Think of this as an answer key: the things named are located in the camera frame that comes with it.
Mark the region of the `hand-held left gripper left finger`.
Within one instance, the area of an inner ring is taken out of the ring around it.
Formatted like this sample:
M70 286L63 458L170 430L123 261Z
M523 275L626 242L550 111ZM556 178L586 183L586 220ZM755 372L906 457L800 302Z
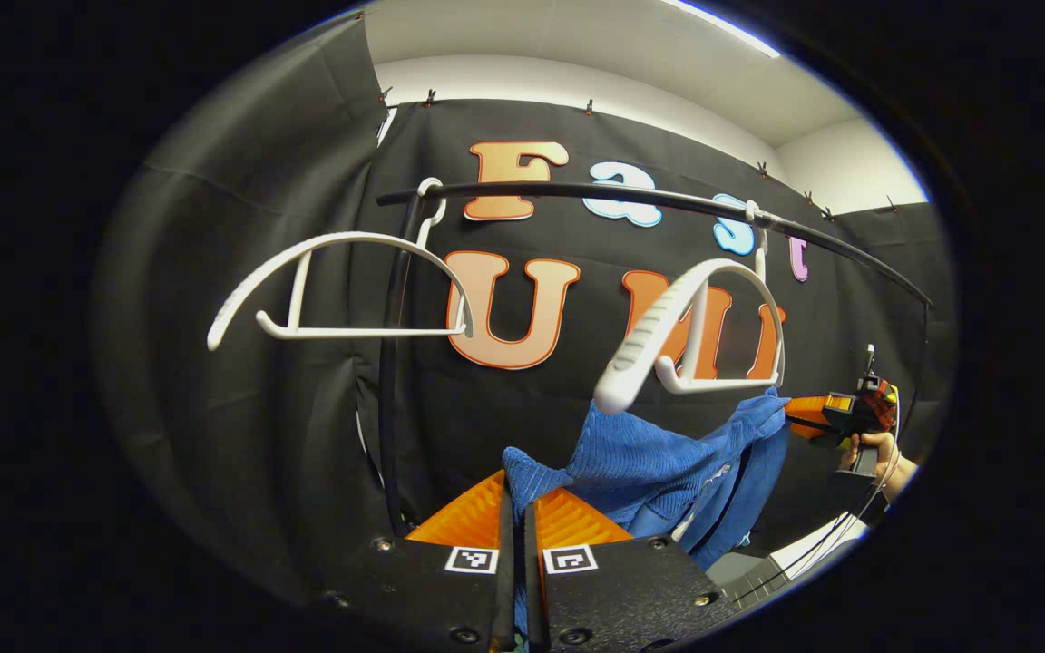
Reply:
M336 652L514 650L512 510L498 471L405 537L362 541L308 615Z

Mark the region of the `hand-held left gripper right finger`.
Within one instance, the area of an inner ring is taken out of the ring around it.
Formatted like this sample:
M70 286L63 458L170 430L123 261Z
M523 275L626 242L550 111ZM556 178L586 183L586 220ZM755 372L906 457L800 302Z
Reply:
M525 510L531 652L681 650L737 607L668 534L635 537L567 489Z

